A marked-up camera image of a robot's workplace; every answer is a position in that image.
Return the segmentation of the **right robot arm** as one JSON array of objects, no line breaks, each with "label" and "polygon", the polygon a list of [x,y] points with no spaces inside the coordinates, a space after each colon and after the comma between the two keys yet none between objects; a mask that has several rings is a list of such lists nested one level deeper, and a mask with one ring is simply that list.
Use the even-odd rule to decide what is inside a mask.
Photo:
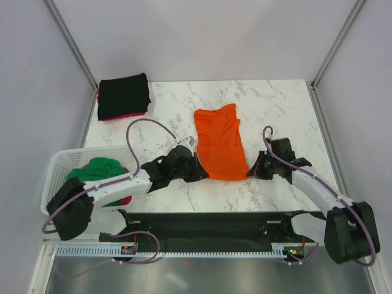
[{"label": "right robot arm", "polygon": [[263,141],[266,149],[259,152],[247,176],[262,180],[280,176],[304,193],[323,215],[316,217],[306,211],[285,213],[280,227],[282,237],[287,241],[300,236],[311,239],[324,246],[337,264],[354,261],[372,266],[380,243],[371,206],[333,189],[307,159],[296,157],[288,138]]}]

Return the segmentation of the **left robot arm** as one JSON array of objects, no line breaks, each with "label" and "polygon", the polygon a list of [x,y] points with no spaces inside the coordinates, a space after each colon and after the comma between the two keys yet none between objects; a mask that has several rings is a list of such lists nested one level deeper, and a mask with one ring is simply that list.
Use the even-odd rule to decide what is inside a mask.
[{"label": "left robot arm", "polygon": [[166,188],[177,179],[193,183],[208,176],[197,154],[178,145],[166,156],[141,165],[136,175],[126,173],[87,182],[77,177],[68,179],[47,205],[48,221],[62,241],[75,239],[85,231],[108,233],[127,241],[134,235],[134,225],[118,208],[107,208],[107,204]]}]

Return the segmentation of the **white plastic basket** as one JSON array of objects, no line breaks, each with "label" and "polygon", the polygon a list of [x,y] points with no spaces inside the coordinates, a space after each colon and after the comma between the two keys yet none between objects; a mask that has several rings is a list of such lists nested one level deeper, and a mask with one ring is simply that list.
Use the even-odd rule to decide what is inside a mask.
[{"label": "white plastic basket", "polygon": [[51,159],[43,185],[40,210],[44,215],[48,215],[46,206],[65,183],[66,176],[73,169],[84,167],[91,159],[96,157],[117,160],[128,171],[134,171],[136,169],[135,160],[126,146],[78,148],[58,151]]}]

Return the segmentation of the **orange t-shirt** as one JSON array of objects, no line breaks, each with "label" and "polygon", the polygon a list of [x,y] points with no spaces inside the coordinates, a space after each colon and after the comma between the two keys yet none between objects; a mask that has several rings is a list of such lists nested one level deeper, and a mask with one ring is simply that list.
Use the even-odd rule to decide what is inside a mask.
[{"label": "orange t-shirt", "polygon": [[198,134],[197,153],[209,179],[246,180],[249,166],[239,132],[236,104],[217,110],[198,109],[194,121]]}]

